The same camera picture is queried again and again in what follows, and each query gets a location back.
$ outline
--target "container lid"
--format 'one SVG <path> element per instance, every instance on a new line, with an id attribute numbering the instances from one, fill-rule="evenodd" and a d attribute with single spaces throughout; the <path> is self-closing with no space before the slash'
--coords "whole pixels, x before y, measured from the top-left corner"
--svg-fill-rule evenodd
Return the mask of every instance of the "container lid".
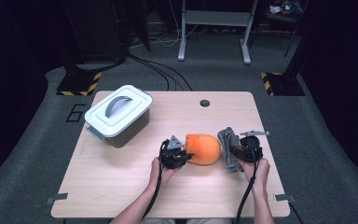
<path id="1" fill-rule="evenodd" d="M 151 106 L 152 97 L 132 85 L 120 87 L 86 112 L 86 122 L 105 137 L 114 137 Z"/>

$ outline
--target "person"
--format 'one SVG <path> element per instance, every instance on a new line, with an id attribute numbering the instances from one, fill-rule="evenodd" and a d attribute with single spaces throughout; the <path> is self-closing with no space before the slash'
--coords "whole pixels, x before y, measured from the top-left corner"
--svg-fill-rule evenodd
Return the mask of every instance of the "person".
<path id="1" fill-rule="evenodd" d="M 243 168 L 246 179 L 251 179 L 254 172 L 254 165 L 245 161 L 238 160 Z M 147 206 L 153 198 L 153 194 L 156 190 L 158 182 L 158 157 L 153 159 L 152 168 L 150 172 L 149 183 L 141 195 L 132 202 L 127 208 L 125 208 L 117 217 L 115 217 L 110 224 L 148 224 L 148 223 L 164 223 L 174 224 L 172 219 L 145 219 L 142 221 L 142 217 L 146 211 Z M 161 175 L 160 187 L 163 188 L 172 178 L 172 176 L 181 169 L 167 169 L 163 168 Z M 255 183 L 252 187 L 252 194 L 255 200 L 255 224 L 270 224 L 274 223 L 271 211 L 269 209 L 269 201 L 266 190 L 267 180 L 269 177 L 269 161 L 265 158 L 260 159 L 255 174 Z M 230 219 L 190 219 L 187 224 L 214 224 L 214 223 L 231 223 Z"/>

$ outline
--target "forearm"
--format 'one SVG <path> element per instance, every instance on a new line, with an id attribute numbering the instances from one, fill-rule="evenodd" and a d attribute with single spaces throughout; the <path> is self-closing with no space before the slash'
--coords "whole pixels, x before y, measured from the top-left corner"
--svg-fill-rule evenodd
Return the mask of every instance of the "forearm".
<path id="1" fill-rule="evenodd" d="M 265 190 L 253 191 L 255 200 L 255 224 L 272 224 L 275 223 L 269 210 L 268 195 Z"/>
<path id="2" fill-rule="evenodd" d="M 146 188 L 144 192 L 126 209 L 124 209 L 117 217 L 115 217 L 110 224 L 125 223 L 138 224 L 153 198 L 154 190 Z"/>

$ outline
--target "gray floor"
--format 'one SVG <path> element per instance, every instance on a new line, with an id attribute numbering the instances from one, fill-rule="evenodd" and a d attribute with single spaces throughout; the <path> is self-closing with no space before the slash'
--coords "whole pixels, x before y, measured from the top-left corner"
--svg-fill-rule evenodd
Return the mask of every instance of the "gray floor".
<path id="1" fill-rule="evenodd" d="M 194 91 L 249 91 L 254 97 L 287 194 L 305 223 L 358 223 L 358 168 L 332 137 L 308 92 L 306 96 L 268 96 L 260 74 L 283 72 L 296 49 L 283 58 L 288 39 L 258 36 L 250 49 L 252 63 L 242 62 L 238 35 L 199 36 L 188 40 L 186 60 L 177 61 L 179 42 L 171 47 L 152 44 L 131 53 L 164 63 L 180 72 Z M 179 76 L 164 69 L 180 81 Z M 93 96 L 57 96 L 65 72 L 46 74 L 48 92 L 32 123 L 0 169 L 0 223 L 62 223 L 50 215 L 47 197 L 58 192 L 84 124 L 66 122 L 74 105 L 87 111 Z M 127 59 L 103 72 L 96 91 L 131 84 L 145 91 L 165 91 L 165 80 L 151 69 Z M 186 85 L 181 81 L 185 91 Z M 174 91 L 173 82 L 170 91 Z M 106 223 L 107 219 L 68 219 L 67 223 Z M 292 212 L 277 223 L 299 223 Z"/>

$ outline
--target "white storage container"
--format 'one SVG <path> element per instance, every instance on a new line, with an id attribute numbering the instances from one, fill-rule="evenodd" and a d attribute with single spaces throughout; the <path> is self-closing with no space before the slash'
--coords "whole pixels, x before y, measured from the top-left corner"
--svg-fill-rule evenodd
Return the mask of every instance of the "white storage container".
<path id="1" fill-rule="evenodd" d="M 88 131 L 123 147 L 150 121 L 152 97 L 132 85 L 120 87 L 86 112 Z"/>

